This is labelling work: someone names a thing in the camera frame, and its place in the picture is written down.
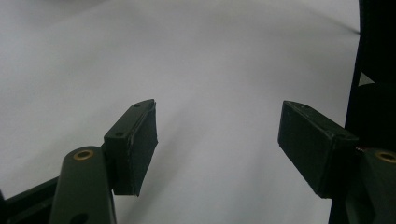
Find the screw hole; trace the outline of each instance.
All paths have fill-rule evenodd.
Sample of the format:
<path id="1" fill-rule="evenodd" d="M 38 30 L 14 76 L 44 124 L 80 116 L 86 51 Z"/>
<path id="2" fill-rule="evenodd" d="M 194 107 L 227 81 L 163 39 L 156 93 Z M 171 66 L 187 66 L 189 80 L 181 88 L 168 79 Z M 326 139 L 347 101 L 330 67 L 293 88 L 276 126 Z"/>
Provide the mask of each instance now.
<path id="1" fill-rule="evenodd" d="M 382 161 L 387 161 L 390 163 L 396 163 L 396 154 L 386 152 L 386 151 L 379 151 L 375 153 L 375 155 Z"/>
<path id="2" fill-rule="evenodd" d="M 88 221 L 88 214 L 80 213 L 75 215 L 71 220 L 70 224 L 84 224 Z"/>
<path id="3" fill-rule="evenodd" d="M 92 156 L 93 156 L 93 151 L 92 150 L 82 150 L 82 151 L 74 154 L 73 158 L 76 161 L 85 161 L 85 160 L 89 159 Z"/>

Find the white table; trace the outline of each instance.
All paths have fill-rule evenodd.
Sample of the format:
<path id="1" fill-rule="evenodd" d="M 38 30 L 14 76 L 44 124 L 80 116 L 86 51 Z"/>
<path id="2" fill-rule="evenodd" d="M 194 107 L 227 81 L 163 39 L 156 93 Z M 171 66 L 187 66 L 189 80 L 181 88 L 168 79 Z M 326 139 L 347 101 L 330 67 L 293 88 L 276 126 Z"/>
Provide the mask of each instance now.
<path id="1" fill-rule="evenodd" d="M 358 29 L 356 0 L 4 0 L 0 189 L 55 177 L 153 98 L 159 145 L 119 223 L 327 223 L 331 200 L 277 144 L 280 111 L 344 123 Z"/>

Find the white surface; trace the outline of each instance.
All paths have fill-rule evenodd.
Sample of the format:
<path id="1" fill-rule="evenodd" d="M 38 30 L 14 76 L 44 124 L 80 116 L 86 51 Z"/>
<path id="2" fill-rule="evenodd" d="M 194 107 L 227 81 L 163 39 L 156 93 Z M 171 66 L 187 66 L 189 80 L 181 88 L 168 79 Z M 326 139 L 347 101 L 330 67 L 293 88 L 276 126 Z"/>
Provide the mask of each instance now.
<path id="1" fill-rule="evenodd" d="M 0 189 L 6 198 L 100 146 L 157 102 L 159 145 L 119 223 L 327 223 L 276 138 L 283 100 L 344 123 L 358 1 L 5 0 Z"/>

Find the dark plastic part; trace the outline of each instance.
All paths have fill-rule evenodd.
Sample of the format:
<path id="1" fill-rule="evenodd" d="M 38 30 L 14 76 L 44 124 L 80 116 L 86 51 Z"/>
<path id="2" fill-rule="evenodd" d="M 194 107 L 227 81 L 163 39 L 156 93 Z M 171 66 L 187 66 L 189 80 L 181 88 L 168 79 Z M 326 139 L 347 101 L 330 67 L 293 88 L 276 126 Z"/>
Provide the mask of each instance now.
<path id="1" fill-rule="evenodd" d="M 5 224 L 7 221 L 6 201 L 0 191 L 0 224 Z"/>
<path id="2" fill-rule="evenodd" d="M 101 148 L 82 147 L 64 158 L 49 223 L 116 223 Z"/>
<path id="3" fill-rule="evenodd" d="M 58 177 L 55 177 L 41 185 L 7 199 L 8 223 L 48 223 L 57 181 Z"/>
<path id="4" fill-rule="evenodd" d="M 139 195 L 157 144 L 154 100 L 132 105 L 105 135 L 106 155 L 116 163 L 114 194 Z"/>
<path id="5" fill-rule="evenodd" d="M 367 150 L 360 168 L 375 210 L 373 224 L 396 223 L 396 154 L 384 149 Z"/>
<path id="6" fill-rule="evenodd" d="M 307 105 L 283 103 L 278 143 L 321 198 L 346 193 L 358 140 Z"/>
<path id="7" fill-rule="evenodd" d="M 387 148 L 396 152 L 396 84 L 359 86 L 349 103 L 347 125 L 361 147 Z"/>

